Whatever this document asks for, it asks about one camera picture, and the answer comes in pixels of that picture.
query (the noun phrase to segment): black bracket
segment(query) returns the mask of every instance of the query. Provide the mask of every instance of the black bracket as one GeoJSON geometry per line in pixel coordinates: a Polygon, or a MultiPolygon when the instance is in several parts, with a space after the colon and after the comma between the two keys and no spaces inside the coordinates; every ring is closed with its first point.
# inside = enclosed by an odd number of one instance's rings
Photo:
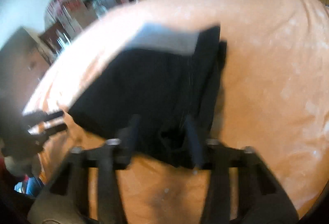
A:
{"type": "MultiPolygon", "coordinates": [[[[130,163],[138,136],[139,118],[133,117],[117,139],[94,150],[73,148],[34,202],[28,220],[43,224],[127,224],[116,170],[130,163]],[[98,168],[98,220],[88,217],[88,168],[98,168]]],[[[295,224],[297,212],[282,186],[253,148],[237,150],[216,139],[202,142],[191,117],[185,122],[192,160],[210,169],[211,178],[200,224],[295,224]],[[229,168],[239,172],[239,208],[230,220],[229,168]]]]}
{"type": "Polygon", "coordinates": [[[1,153],[4,157],[11,156],[15,160],[32,158],[43,150],[44,143],[51,135],[67,129],[65,123],[50,127],[40,134],[31,135],[28,130],[41,122],[48,122],[62,117],[62,110],[47,114],[44,111],[35,111],[22,116],[13,108],[5,108],[0,138],[4,142],[1,153]]]}

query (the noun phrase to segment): gray fabric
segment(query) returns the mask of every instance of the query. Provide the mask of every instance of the gray fabric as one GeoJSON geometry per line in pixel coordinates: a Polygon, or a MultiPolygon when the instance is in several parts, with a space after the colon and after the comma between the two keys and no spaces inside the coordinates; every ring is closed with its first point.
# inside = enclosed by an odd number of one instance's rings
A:
{"type": "Polygon", "coordinates": [[[183,56],[195,51],[199,32],[176,31],[160,24],[145,24],[125,49],[140,48],[183,56]]]}
{"type": "Polygon", "coordinates": [[[11,156],[5,157],[5,165],[9,173],[15,177],[28,175],[31,177],[39,177],[41,173],[41,162],[39,155],[32,158],[15,160],[11,156]]]}

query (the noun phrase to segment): folded black shirt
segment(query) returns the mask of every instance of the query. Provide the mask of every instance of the folded black shirt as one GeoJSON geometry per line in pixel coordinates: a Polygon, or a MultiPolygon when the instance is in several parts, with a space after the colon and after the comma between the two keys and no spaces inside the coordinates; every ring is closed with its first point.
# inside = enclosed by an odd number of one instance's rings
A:
{"type": "Polygon", "coordinates": [[[225,64],[218,26],[177,32],[144,26],[69,110],[74,121],[105,139],[140,115],[136,151],[192,168],[184,123],[191,116],[208,136],[225,64]]]}

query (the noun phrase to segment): cabinet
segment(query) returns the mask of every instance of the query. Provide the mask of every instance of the cabinet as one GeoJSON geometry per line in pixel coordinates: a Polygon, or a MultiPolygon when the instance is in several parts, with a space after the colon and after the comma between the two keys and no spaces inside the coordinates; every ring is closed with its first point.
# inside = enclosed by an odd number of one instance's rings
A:
{"type": "Polygon", "coordinates": [[[37,42],[20,28],[0,50],[0,91],[22,111],[48,69],[37,42]]]}

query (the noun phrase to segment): wooden furniture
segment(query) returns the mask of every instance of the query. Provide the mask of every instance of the wooden furniture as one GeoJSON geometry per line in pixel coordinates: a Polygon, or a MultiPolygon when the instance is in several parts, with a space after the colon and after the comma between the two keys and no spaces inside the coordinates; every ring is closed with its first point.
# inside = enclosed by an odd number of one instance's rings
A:
{"type": "Polygon", "coordinates": [[[37,42],[20,28],[0,51],[1,93],[22,111],[48,68],[37,42]]]}
{"type": "Polygon", "coordinates": [[[66,34],[69,38],[70,36],[63,28],[62,24],[57,20],[55,24],[53,24],[51,27],[49,27],[42,35],[40,35],[40,39],[47,44],[49,49],[53,53],[60,52],[62,50],[61,45],[58,43],[58,32],[62,34],[66,34]]]}

